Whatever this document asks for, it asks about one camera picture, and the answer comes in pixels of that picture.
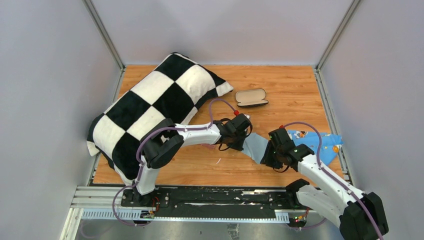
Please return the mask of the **black white checkered pillow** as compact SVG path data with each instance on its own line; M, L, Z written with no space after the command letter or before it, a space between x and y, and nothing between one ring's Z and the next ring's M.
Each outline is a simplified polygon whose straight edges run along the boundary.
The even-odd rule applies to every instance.
M233 86L189 57L173 52L91 123L86 144L91 156L104 155L123 183L139 171L136 152L162 120L186 125L202 105Z

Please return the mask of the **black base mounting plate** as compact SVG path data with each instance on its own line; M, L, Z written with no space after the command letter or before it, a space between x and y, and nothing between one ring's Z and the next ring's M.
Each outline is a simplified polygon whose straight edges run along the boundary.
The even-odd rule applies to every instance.
M303 213L284 187L159 186L147 195L124 190L120 207L158 211L157 217L175 219L275 219L279 210Z

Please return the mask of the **pink transparent sunglasses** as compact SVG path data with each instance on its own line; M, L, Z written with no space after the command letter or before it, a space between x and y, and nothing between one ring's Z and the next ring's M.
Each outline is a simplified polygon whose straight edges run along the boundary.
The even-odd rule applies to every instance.
M208 149L211 149L211 150L214 150L216 148L216 145L214 145L214 144L202 143L201 146L208 148Z

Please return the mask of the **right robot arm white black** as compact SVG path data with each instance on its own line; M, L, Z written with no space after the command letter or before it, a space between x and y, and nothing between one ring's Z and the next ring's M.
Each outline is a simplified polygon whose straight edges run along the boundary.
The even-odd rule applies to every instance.
M261 163L285 165L308 179L286 186L286 204L292 209L308 207L338 227L345 240L381 240L389 232L382 199L347 183L325 165L305 144L295 145L288 131L280 127L269 132Z

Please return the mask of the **aluminium frame rail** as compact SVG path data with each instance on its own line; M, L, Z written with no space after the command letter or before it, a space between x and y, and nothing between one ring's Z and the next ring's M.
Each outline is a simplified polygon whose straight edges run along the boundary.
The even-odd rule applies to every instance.
M311 212L338 227L345 240L380 240L389 231L376 193L339 184L329 191L298 179L274 188L162 185L146 195L131 186L78 187L61 237L75 236L82 220L117 221L132 230L196 222L286 224L302 231Z

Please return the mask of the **black glasses case beige lining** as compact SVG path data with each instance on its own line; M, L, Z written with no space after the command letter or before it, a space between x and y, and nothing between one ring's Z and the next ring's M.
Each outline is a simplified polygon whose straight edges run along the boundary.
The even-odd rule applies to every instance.
M235 93L237 106L241 108L259 107L269 103L263 88L240 90Z

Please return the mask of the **light blue cleaning cloth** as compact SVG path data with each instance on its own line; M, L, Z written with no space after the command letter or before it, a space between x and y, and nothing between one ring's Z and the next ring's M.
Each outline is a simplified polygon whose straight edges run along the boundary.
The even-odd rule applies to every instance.
M259 165L264 157L268 143L268 139L253 132L244 140L241 152Z

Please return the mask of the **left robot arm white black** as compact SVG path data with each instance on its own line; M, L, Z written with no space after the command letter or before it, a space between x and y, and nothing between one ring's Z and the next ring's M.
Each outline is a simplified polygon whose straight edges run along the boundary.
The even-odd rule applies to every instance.
M139 170L131 185L135 202L142 207L152 203L160 169L169 164L181 148L207 144L242 151L244 141L252 131L250 117L243 113L236 113L232 119L198 125L182 125L169 118L162 120L142 139L136 150Z

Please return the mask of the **blue patterned cloth bag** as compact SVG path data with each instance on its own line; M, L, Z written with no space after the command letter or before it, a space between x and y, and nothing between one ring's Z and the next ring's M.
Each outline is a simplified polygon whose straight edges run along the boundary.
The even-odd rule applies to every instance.
M304 144L315 153L318 150L320 139L314 131L288 130L288 135L296 146ZM321 148L319 158L325 164L329 165L337 156L344 144L340 135L320 132Z

